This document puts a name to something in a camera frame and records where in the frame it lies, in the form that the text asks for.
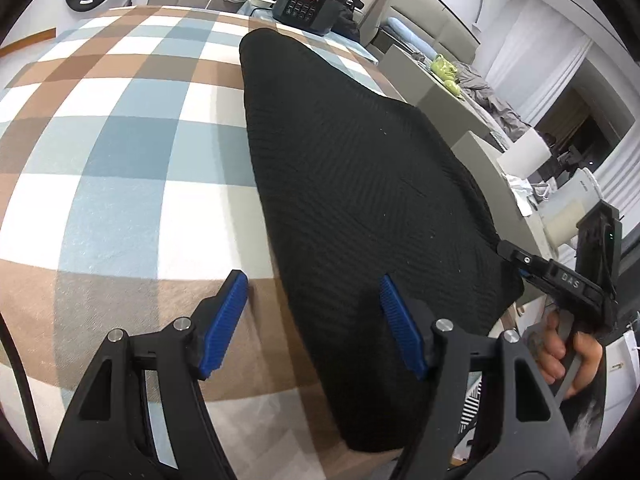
person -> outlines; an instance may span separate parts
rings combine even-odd
[[[558,335],[558,325],[558,313],[551,312],[546,318],[541,344],[534,355],[538,369],[547,384],[553,384],[558,379],[562,379],[566,373],[561,363],[566,354],[566,346]],[[576,353],[582,357],[582,365],[573,383],[569,386],[564,396],[565,399],[573,397],[591,384],[596,377],[602,359],[602,345],[589,334],[577,332],[574,336],[574,348]]]

silver bolt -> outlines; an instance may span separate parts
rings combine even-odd
[[[179,317],[174,321],[174,328],[176,330],[187,330],[191,326],[191,319],[188,317]]]
[[[451,332],[453,330],[453,322],[443,317],[436,321],[436,328],[441,332]]]
[[[114,328],[113,330],[109,330],[107,334],[107,339],[112,343],[120,341],[124,337],[124,332],[119,328]]]
[[[505,330],[504,338],[509,343],[517,343],[520,341],[520,336],[515,330]]]

pillow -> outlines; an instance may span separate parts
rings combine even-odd
[[[426,57],[432,61],[438,55],[438,53],[431,47],[429,43],[415,34],[409,27],[397,18],[388,18],[386,22],[400,38],[406,43],[411,43],[416,49],[423,53]]]

blue gripper pad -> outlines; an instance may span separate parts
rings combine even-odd
[[[222,365],[231,336],[236,330],[238,319],[244,309],[248,289],[247,276],[244,272],[240,272],[204,336],[204,352],[198,369],[206,378]]]
[[[398,343],[404,365],[423,380],[429,369],[424,359],[424,340],[388,274],[380,280],[380,305]]]

plaid tablecloth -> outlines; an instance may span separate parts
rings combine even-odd
[[[49,452],[109,329],[158,330],[237,268],[250,279],[250,304],[202,391],[238,477],[356,479],[393,455],[351,452],[340,440],[278,280],[238,53],[258,27],[397,96],[371,62],[336,41],[181,7],[112,9],[81,22],[0,93],[0,309]],[[0,357],[0,402],[28,441]],[[172,464],[157,390],[150,396],[159,455]]]

